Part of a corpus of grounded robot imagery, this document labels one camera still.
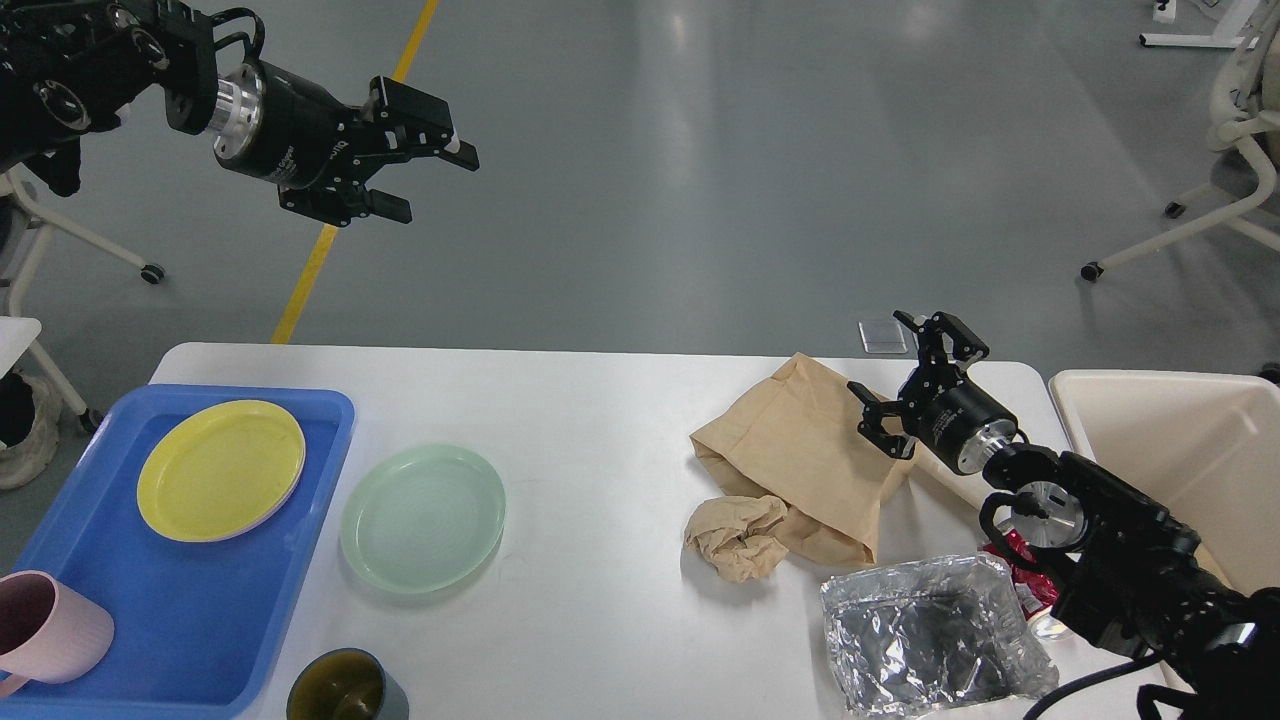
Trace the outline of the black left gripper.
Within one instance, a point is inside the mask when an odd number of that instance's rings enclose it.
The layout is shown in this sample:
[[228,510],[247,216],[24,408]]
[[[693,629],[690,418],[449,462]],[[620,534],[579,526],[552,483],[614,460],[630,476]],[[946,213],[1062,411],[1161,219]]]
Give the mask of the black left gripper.
[[480,168],[445,100],[387,76],[372,77],[367,100],[356,106],[270,63],[246,60],[218,79],[212,136],[221,168],[278,186],[283,209],[334,227],[366,217],[408,224],[413,214],[398,196],[329,184],[364,182],[417,158]]

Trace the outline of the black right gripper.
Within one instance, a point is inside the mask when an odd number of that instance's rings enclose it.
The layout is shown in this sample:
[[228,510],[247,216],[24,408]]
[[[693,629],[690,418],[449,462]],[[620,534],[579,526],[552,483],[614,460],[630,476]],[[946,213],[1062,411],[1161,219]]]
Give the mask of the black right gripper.
[[[895,460],[913,459],[919,441],[950,471],[961,477],[980,473],[1020,433],[1011,411],[966,380],[968,368],[986,360],[989,346],[950,313],[915,316],[895,310],[893,319],[915,336],[916,369],[900,388],[900,400],[883,400],[863,383],[847,382],[861,404],[858,433]],[[902,418],[908,434],[890,433],[886,418]]]

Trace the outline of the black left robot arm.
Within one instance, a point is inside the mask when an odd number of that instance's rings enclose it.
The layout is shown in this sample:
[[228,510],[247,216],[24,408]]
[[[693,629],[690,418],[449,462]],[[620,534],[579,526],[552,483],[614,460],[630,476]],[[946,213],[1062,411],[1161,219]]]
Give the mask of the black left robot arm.
[[362,104],[340,102],[262,59],[265,24],[246,6],[5,1],[1,36],[3,169],[23,165],[63,197],[81,187],[81,140],[119,128],[154,86],[166,123],[211,135],[221,168],[273,184],[282,208],[334,227],[412,220],[407,200],[369,187],[384,167],[419,158],[480,167],[445,100],[376,76]]

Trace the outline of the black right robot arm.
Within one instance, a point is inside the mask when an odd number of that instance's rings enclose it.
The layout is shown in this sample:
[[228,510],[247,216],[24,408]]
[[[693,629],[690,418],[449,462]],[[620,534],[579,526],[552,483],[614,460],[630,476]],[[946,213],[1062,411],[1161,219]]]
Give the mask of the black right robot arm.
[[858,432],[905,460],[918,445],[961,477],[991,486],[979,511],[989,543],[1059,591],[1053,616],[1124,664],[1051,692],[1027,712],[1156,664],[1187,688],[1142,685],[1138,714],[1164,706],[1184,719],[1262,719],[1277,708],[1277,589],[1226,587],[1196,560],[1201,537],[1162,503],[1094,461],[1033,445],[1018,418],[966,373],[989,347],[952,314],[895,319],[916,340],[916,368],[895,400],[847,383]]

